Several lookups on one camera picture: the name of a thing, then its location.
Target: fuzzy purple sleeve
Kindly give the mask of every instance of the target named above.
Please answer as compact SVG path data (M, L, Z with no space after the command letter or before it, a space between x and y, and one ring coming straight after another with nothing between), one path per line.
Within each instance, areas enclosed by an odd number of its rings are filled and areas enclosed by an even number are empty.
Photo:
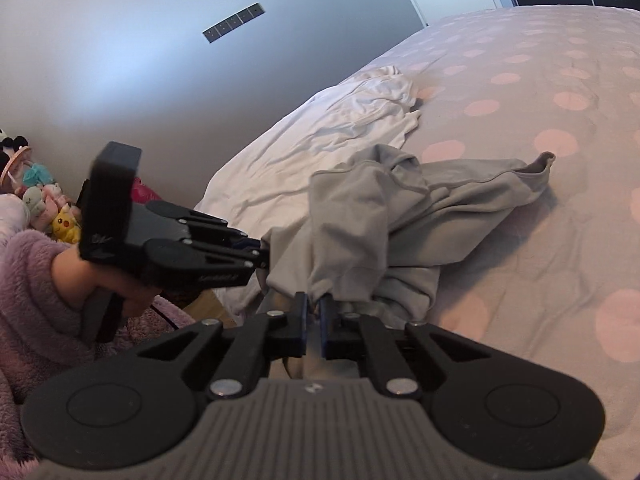
M81 310L60 299L50 274L53 258L67 247L39 232L24 231L11 238L0 263L0 480L21 479L36 467L19 418L19 407L31 390L64 370L172 330L148 309L130 319L113 342L82 343ZM177 326L193 323L162 298L156 298L154 306Z

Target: black switch strip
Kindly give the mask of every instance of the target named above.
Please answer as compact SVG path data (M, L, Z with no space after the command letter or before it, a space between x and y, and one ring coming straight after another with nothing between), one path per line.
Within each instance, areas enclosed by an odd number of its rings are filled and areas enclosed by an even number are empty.
M233 16L229 16L226 20L222 20L213 27L208 28L203 32L204 37L209 40L209 43L213 43L218 38L222 38L226 33L240 27L240 25L244 25L246 22L250 22L261 14L264 14L264 9L261 4L254 4Z

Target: yellow plush toy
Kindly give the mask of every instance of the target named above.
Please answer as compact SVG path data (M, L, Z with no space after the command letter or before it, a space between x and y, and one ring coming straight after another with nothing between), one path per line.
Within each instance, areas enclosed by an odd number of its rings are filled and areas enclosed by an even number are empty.
M51 223L53 235L59 242L77 244L80 241L80 227L71 214L68 205L64 206Z

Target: metal screw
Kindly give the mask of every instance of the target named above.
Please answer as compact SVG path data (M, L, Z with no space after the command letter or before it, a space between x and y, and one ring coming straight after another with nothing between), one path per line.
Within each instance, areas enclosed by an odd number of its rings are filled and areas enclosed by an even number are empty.
M322 384L312 383L305 386L305 390L307 391L307 393L316 394L324 390L324 386L322 386Z
M235 379L218 379L209 387L211 393L219 397L229 397L242 391L242 383Z
M418 391L418 383L408 377L399 377L388 381L386 389L394 395L409 395Z

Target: gray garment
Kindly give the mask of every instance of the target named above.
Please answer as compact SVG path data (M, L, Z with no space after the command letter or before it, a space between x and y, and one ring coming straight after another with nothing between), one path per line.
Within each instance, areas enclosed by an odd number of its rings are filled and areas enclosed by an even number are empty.
M513 208L545 190L555 156L420 164L377 144L313 174L309 216L263 238L267 284L315 301L332 293L397 328L423 319L440 266L463 260Z

